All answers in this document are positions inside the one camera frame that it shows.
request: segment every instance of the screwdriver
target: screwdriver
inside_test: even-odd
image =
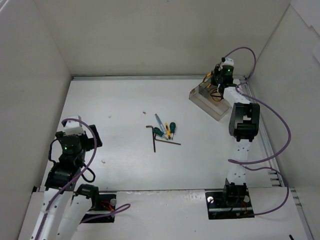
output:
[[[165,126],[162,124],[162,122],[161,122],[158,114],[155,114],[155,119],[156,119],[156,121],[158,122],[158,124],[159,124],[159,126],[160,126],[160,128],[161,128],[161,131],[162,131],[163,133],[165,133],[165,132],[166,132]]]
[[[170,123],[171,140],[174,139],[175,130],[176,130],[176,124],[174,122],[171,122]]]
[[[168,140],[168,138],[166,138],[166,137],[164,136],[164,133],[163,133],[158,127],[154,127],[154,128],[153,128],[153,132],[154,132],[155,134],[159,135],[160,137],[165,138],[166,140]]]
[[[168,126],[168,123],[165,123],[165,129],[166,129],[166,134],[168,135],[168,139],[170,140],[171,139],[171,133],[170,133],[170,129],[169,129],[169,126]]]

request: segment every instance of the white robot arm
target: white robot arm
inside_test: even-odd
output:
[[[249,105],[251,102],[236,91],[235,86],[230,86],[224,89],[223,98],[226,99],[231,106],[235,103]],[[248,152],[252,141],[249,139],[234,138],[235,148],[233,149],[233,159],[246,162],[248,160]],[[243,185],[246,183],[246,169],[238,164],[232,164],[228,173],[227,180],[229,183],[236,185]]]
[[[80,116],[71,116],[69,119],[81,121]],[[63,217],[65,208],[74,195],[76,179],[55,198],[48,210],[53,197],[80,173],[85,163],[86,152],[94,148],[93,138],[88,138],[82,124],[76,120],[68,120],[63,131],[55,134],[61,144],[62,155],[59,157],[59,162],[54,161],[48,174],[42,208],[30,240],[70,240],[86,212],[99,202],[98,187],[81,184]],[[96,126],[89,127],[96,137],[97,147],[101,147],[102,142]]]

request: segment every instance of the red wire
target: red wire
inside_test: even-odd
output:
[[[111,211],[111,212],[114,211],[114,208],[111,206],[111,203],[110,203],[109,201],[102,200],[101,202],[102,202],[102,203],[109,204],[110,211]]]
[[[111,209],[107,206],[105,206],[102,202],[100,203],[102,206],[104,206],[106,209],[108,209],[109,211],[111,211]]]
[[[245,204],[244,201],[241,201],[241,210],[242,210],[242,206],[244,206],[244,208],[245,208],[244,214],[246,214],[248,211],[247,211],[247,205]]]

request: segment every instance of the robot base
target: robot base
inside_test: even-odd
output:
[[[243,201],[226,205],[223,201],[223,190],[205,193],[208,218],[210,220],[254,218],[249,191],[246,190]]]
[[[117,202],[117,195],[116,194],[111,194],[111,193],[99,193],[99,203],[95,206],[95,208],[90,209],[83,217],[82,220],[99,216],[99,215],[104,215],[104,214],[109,214],[111,211],[116,208],[116,202]],[[92,219],[89,221],[86,221],[86,224],[97,224],[97,223],[114,223],[115,222],[115,216],[106,216],[106,217],[99,217],[96,219]]]

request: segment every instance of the transparent container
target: transparent container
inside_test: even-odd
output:
[[[210,90],[201,84],[190,91],[189,99],[217,121],[220,121],[232,108],[225,99],[214,101]]]

